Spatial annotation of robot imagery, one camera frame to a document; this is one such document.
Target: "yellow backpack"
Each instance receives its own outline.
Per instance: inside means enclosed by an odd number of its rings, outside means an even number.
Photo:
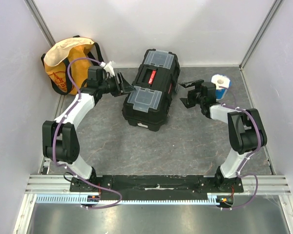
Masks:
[[[45,72],[51,79],[52,88],[61,95],[76,95],[77,90],[67,75],[67,67],[71,61],[77,58],[89,57],[95,59],[91,53],[95,46],[98,54],[98,61],[103,62],[102,54],[98,43],[89,38],[74,36],[57,42],[47,53],[41,57]],[[75,83],[81,88],[82,83],[88,77],[88,68],[91,66],[89,60],[81,59],[71,66],[71,76]]]

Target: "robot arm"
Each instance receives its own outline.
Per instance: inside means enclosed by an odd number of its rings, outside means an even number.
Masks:
[[[215,174],[216,184],[221,185],[237,178],[237,171],[244,158],[257,148],[258,139],[255,128],[248,116],[241,111],[227,108],[216,101],[216,86],[212,82],[197,80],[181,83],[184,88],[194,86],[188,91],[187,98],[181,98],[187,108],[199,104],[201,112],[207,118],[220,120],[228,124],[231,150],[225,162],[218,167]],[[246,110],[254,119],[260,133],[261,147],[267,144],[267,136],[259,116],[258,110]]]
[[[95,107],[103,94],[111,93],[117,97],[129,94],[134,91],[132,87],[123,77],[121,73],[116,76],[108,77],[107,72],[97,66],[89,67],[87,86],[81,89],[81,95],[77,94],[74,101],[69,107],[54,121],[46,121],[42,126],[42,144],[43,155],[49,159],[53,159],[53,138],[55,137],[55,129],[61,123],[59,134],[56,140],[56,160],[58,164],[65,164],[74,173],[84,179],[94,182],[96,173],[93,167],[88,165],[80,156],[80,146],[76,134],[76,129],[81,123],[85,115]],[[74,109],[69,110],[77,101]]]

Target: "white wall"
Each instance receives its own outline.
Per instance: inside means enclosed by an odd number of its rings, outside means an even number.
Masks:
[[[293,194],[293,0],[286,0],[245,68],[272,164]]]
[[[40,56],[49,45],[24,1],[0,0],[0,234],[10,234],[58,100]]]
[[[181,65],[239,64],[273,0],[35,0],[56,41],[96,40],[118,67],[137,67],[146,49]]]

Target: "metal table surface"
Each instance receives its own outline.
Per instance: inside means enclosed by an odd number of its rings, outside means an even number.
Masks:
[[[236,196],[235,202],[249,197]],[[278,196],[242,209],[200,205],[120,205],[85,210],[78,205],[36,204],[28,234],[290,234]]]
[[[132,82],[137,68],[117,69]],[[242,108],[250,108],[246,89],[238,67],[181,68],[179,82],[210,80],[223,74],[232,81],[231,90]],[[173,97],[168,124],[158,132],[132,127],[123,118],[123,97],[104,95],[97,106],[80,123],[77,134],[81,156],[101,175],[213,175],[230,151],[228,127],[207,119],[199,106],[186,109],[179,100],[187,96],[182,87]],[[66,108],[73,96],[64,100]],[[230,93],[225,103],[233,104]],[[62,174],[63,168],[50,167],[50,174]],[[262,150],[247,163],[243,174],[271,174]]]

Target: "bag strap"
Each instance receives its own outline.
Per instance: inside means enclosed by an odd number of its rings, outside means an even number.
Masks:
[[[44,57],[45,57],[45,54],[43,54],[41,56],[41,62],[42,62],[43,67],[44,67],[44,61],[43,61]],[[69,94],[70,91],[72,91],[73,84],[70,81],[70,79],[68,77],[68,73],[67,73],[67,67],[69,65],[68,58],[64,59],[63,60],[63,63],[65,64],[65,67],[66,67],[66,69],[65,69],[65,79],[66,79],[66,88],[67,88],[67,91],[66,92],[62,91],[51,78],[50,78],[50,81],[51,81],[52,88],[53,88],[53,90],[55,92],[57,92],[60,95],[67,95],[67,94]]]
[[[76,36],[73,36],[73,38],[80,38],[79,35],[76,35]],[[101,53],[101,49],[100,49],[100,46],[98,43],[94,43],[94,46],[96,47],[96,51],[97,51],[97,54],[98,54],[98,59],[96,59],[93,54],[91,53],[91,51],[89,51],[89,53],[87,54],[88,58],[90,59],[95,59],[95,60],[98,60],[99,62],[104,62],[104,59],[102,57],[102,53]],[[91,61],[93,66],[99,66],[99,64],[97,64],[96,62],[94,61]]]

